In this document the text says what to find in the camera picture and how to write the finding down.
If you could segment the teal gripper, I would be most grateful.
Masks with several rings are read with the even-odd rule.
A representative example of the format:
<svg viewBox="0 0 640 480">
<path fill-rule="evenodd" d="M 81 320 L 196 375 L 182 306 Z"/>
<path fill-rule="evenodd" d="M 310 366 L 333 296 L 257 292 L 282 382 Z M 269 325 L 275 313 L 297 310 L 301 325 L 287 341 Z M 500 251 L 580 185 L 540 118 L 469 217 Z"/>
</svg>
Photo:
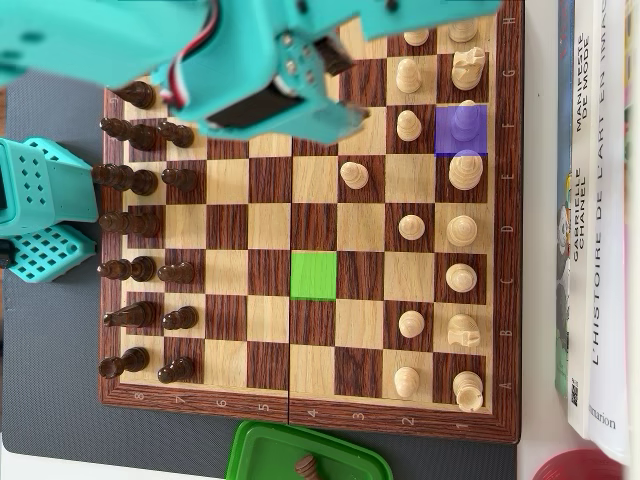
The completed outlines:
<svg viewBox="0 0 640 480">
<path fill-rule="evenodd" d="M 354 60 L 337 27 L 354 1 L 215 1 L 209 22 L 171 63 L 171 114 L 212 138 L 286 134 L 333 144 L 358 133 L 370 110 L 336 101 L 326 76 Z"/>
</svg>

